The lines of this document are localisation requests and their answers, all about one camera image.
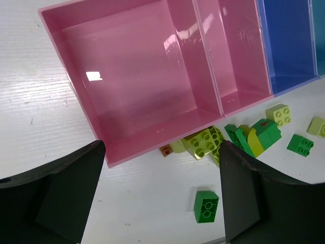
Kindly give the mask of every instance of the light green duplo brick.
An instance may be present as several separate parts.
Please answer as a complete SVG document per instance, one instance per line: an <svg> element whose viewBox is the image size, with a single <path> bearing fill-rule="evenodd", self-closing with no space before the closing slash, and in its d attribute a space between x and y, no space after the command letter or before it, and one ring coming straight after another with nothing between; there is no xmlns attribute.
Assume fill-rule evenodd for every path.
<svg viewBox="0 0 325 244"><path fill-rule="evenodd" d="M307 132L311 135L325 138L325 119L314 117Z"/></svg>
<svg viewBox="0 0 325 244"><path fill-rule="evenodd" d="M174 141L169 144L169 146L172 148L173 152L176 154L180 154L186 151L183 143L181 140Z"/></svg>
<svg viewBox="0 0 325 244"><path fill-rule="evenodd" d="M274 121L278 127L282 127L291 122L290 108L284 104L278 104L265 110L266 118Z"/></svg>

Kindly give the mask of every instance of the teal plastic bin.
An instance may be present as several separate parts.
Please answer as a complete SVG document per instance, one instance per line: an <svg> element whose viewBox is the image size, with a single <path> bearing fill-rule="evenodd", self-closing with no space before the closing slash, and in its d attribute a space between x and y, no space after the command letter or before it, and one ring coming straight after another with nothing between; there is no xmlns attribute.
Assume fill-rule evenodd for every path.
<svg viewBox="0 0 325 244"><path fill-rule="evenodd" d="M325 75L325 0L313 0L313 19L315 29L317 71Z"/></svg>

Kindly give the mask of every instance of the green duplo brick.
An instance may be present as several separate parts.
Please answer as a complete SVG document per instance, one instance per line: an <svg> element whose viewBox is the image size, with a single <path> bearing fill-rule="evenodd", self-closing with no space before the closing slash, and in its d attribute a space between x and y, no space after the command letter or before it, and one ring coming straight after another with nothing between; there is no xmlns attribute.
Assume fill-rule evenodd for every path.
<svg viewBox="0 0 325 244"><path fill-rule="evenodd" d="M252 149L250 149L250 146L247 143L247 137L243 134L242 129L237 128L234 125L226 125L224 129L229 135L234 145L236 145L237 147L239 147L240 149L255 158Z"/></svg>
<svg viewBox="0 0 325 244"><path fill-rule="evenodd" d="M259 135L265 130L278 130L278 127L274 121L268 120L268 119L260 119L258 122L256 122L252 128L256 129L256 134Z"/></svg>
<svg viewBox="0 0 325 244"><path fill-rule="evenodd" d="M198 191L194 204L197 223L213 223L217 213L219 197L213 191Z"/></svg>
<svg viewBox="0 0 325 244"><path fill-rule="evenodd" d="M313 146L313 141L308 140L303 136L294 134L286 149L307 157L310 154L310 150Z"/></svg>
<svg viewBox="0 0 325 244"><path fill-rule="evenodd" d="M281 131L274 121L260 119L252 126L256 129L256 134L264 150L267 150L275 142L281 139Z"/></svg>

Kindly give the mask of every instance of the dark green duplo brick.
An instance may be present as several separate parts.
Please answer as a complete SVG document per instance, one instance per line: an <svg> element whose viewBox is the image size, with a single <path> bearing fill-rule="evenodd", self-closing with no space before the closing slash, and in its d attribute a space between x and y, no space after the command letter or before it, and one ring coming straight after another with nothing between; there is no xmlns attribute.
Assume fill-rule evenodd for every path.
<svg viewBox="0 0 325 244"><path fill-rule="evenodd" d="M218 202L219 197L213 191L198 191L194 205L197 223L213 223Z"/></svg>
<svg viewBox="0 0 325 244"><path fill-rule="evenodd" d="M310 150L313 146L313 141L308 140L303 136L294 134L286 149L306 157L310 154Z"/></svg>

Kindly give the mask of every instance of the lime green duplo brick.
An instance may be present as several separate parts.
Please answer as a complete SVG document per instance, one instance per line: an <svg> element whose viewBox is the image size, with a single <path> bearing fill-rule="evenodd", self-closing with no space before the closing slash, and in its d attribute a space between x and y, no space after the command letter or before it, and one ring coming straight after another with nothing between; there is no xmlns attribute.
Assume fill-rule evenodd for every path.
<svg viewBox="0 0 325 244"><path fill-rule="evenodd" d="M216 145L209 132L209 129L205 129L186 136L182 139L182 143L185 149L196 159L199 160L205 155L216 150Z"/></svg>
<svg viewBox="0 0 325 244"><path fill-rule="evenodd" d="M181 140L174 141L169 144L169 146L172 148L173 152L176 154L180 154L186 151L183 143Z"/></svg>
<svg viewBox="0 0 325 244"><path fill-rule="evenodd" d="M224 141L224 136L223 136L221 130L219 130L215 126L210 126L208 129L209 129L212 139L214 140L214 143L216 145L216 149L213 150L211 154L216 162L216 165L219 166L220 148L221 148L221 143Z"/></svg>
<svg viewBox="0 0 325 244"><path fill-rule="evenodd" d="M325 138L325 119L321 117L314 117L308 128L308 133Z"/></svg>
<svg viewBox="0 0 325 244"><path fill-rule="evenodd" d="M265 110L266 118L277 123L278 127L291 122L290 108L284 104L278 104Z"/></svg>

